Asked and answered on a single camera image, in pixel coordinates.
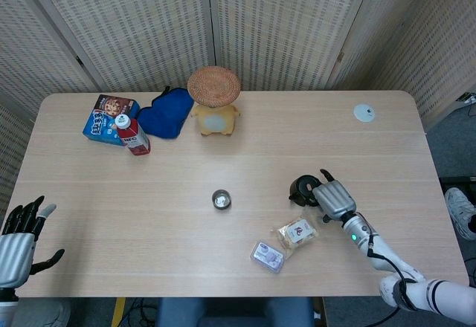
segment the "white shoe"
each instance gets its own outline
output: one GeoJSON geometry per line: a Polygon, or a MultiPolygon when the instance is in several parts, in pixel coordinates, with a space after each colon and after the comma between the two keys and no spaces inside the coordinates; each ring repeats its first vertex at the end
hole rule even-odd
{"type": "Polygon", "coordinates": [[[468,223],[476,216],[476,207],[468,201],[461,190],[452,187],[445,193],[446,206],[458,233],[467,240],[476,240],[476,232],[469,229],[468,223]]]}

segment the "straw hat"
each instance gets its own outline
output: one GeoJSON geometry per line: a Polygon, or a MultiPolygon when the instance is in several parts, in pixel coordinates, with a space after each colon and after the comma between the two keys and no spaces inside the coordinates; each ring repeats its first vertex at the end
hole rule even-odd
{"type": "Polygon", "coordinates": [[[203,106],[227,106],[238,98],[241,84],[238,77],[223,67],[203,67],[188,79],[190,96],[203,106]]]}

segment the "white disc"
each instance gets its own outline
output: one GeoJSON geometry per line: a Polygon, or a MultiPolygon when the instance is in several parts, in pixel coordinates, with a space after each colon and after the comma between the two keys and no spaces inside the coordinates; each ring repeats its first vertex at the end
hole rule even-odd
{"type": "Polygon", "coordinates": [[[354,108],[354,115],[364,123],[369,123],[375,119],[375,110],[367,104],[358,104],[354,108]]]}

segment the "yellow stripe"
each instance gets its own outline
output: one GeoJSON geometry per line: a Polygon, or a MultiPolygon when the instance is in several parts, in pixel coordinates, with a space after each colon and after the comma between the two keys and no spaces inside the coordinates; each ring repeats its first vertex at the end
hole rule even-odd
{"type": "Polygon", "coordinates": [[[118,327],[120,320],[122,320],[125,306],[126,297],[118,297],[116,299],[116,307],[114,307],[114,314],[112,315],[111,327],[118,327]]]}

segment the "blue snack box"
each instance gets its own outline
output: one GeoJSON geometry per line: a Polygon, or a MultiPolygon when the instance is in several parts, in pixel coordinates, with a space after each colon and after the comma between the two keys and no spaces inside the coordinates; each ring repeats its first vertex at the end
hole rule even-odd
{"type": "Polygon", "coordinates": [[[97,98],[91,115],[89,115],[83,135],[89,140],[123,146],[123,142],[118,136],[114,119],[119,114],[136,117],[139,109],[139,105],[133,99],[101,94],[97,98]]]}

